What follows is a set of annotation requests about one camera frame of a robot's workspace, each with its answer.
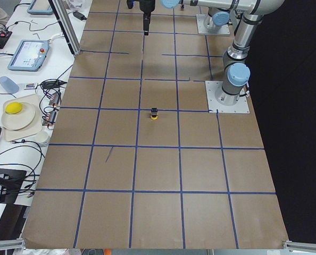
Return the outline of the yellow push button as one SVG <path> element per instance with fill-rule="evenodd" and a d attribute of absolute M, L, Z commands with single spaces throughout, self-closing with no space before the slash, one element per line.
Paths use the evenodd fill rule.
<path fill-rule="evenodd" d="M 151 108 L 151 115 L 150 118 L 152 120 L 156 120 L 158 118 L 158 109 L 156 107 Z"/>

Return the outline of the black device stand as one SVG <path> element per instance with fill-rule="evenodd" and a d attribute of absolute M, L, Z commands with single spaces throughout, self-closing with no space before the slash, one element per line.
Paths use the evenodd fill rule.
<path fill-rule="evenodd" d="M 26 171 L 0 168 L 0 203 L 14 204 Z"/>

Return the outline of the black power adapter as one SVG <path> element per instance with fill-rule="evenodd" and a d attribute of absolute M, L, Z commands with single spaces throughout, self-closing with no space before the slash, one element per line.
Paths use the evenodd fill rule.
<path fill-rule="evenodd" d="M 84 14 L 80 13 L 79 11 L 74 11 L 73 16 L 80 21 L 87 20 L 86 16 Z"/>

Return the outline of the blue teach pendant far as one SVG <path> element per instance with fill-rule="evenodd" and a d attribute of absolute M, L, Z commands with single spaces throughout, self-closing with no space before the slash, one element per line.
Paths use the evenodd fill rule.
<path fill-rule="evenodd" d="M 32 15 L 52 15 L 53 10 L 48 0 L 32 0 L 27 12 Z"/>

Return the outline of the blue teach pendant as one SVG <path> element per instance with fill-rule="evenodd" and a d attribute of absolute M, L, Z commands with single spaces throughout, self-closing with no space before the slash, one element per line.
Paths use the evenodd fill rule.
<path fill-rule="evenodd" d="M 22 40 L 7 68 L 11 71 L 38 71 L 48 51 L 48 40 Z"/>
<path fill-rule="evenodd" d="M 32 0 L 27 12 L 32 15 L 52 15 L 53 10 L 48 0 Z"/>

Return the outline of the blue teach pendant near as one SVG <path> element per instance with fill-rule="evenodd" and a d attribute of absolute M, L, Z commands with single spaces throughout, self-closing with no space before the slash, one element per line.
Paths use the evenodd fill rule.
<path fill-rule="evenodd" d="M 48 40 L 22 40 L 7 68 L 11 71 L 38 71 L 48 51 Z"/>

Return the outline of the translucent blue plastic cup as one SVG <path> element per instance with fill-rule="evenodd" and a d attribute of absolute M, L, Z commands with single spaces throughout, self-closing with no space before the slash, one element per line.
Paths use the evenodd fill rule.
<path fill-rule="evenodd" d="M 13 80 L 6 76 L 0 77 L 0 85 L 9 94 L 14 94 L 19 91 L 19 86 Z"/>

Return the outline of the white paper cup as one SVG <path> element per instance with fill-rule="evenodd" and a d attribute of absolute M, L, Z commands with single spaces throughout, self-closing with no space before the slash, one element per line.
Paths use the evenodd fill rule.
<path fill-rule="evenodd" d="M 46 131 L 40 131 L 35 136 L 35 142 L 41 147 L 48 146 L 51 136 Z"/>

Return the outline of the yellow lemon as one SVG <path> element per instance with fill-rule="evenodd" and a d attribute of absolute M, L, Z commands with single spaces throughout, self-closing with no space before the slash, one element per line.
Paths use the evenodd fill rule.
<path fill-rule="evenodd" d="M 19 112 L 21 112 L 23 109 L 23 105 L 19 102 L 12 102 L 9 103 L 6 107 L 5 107 L 5 113 L 7 114 L 17 114 Z"/>

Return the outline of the cream round plate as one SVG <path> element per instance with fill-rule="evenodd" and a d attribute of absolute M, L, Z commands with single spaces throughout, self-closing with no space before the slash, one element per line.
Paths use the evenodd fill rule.
<path fill-rule="evenodd" d="M 17 114 L 7 114 L 4 109 L 1 118 L 3 127 L 9 130 L 19 130 L 31 123 L 35 117 L 35 108 L 29 103 L 22 103 L 22 105 L 22 111 Z"/>

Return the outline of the cream square tray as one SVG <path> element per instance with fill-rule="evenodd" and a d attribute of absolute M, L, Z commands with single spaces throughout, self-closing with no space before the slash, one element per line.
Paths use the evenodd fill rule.
<path fill-rule="evenodd" d="M 39 96 L 33 94 L 11 99 L 3 104 L 1 123 L 5 141 L 22 139 L 42 130 L 39 101 Z M 22 104 L 21 112 L 9 114 L 5 111 L 6 107 L 13 102 Z"/>

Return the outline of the aluminium frame post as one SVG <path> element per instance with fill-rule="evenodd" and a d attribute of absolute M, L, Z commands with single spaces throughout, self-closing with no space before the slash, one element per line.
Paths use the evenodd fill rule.
<path fill-rule="evenodd" d="M 81 47 L 63 2 L 61 0 L 48 0 L 48 2 L 64 34 L 71 54 L 79 55 Z"/>

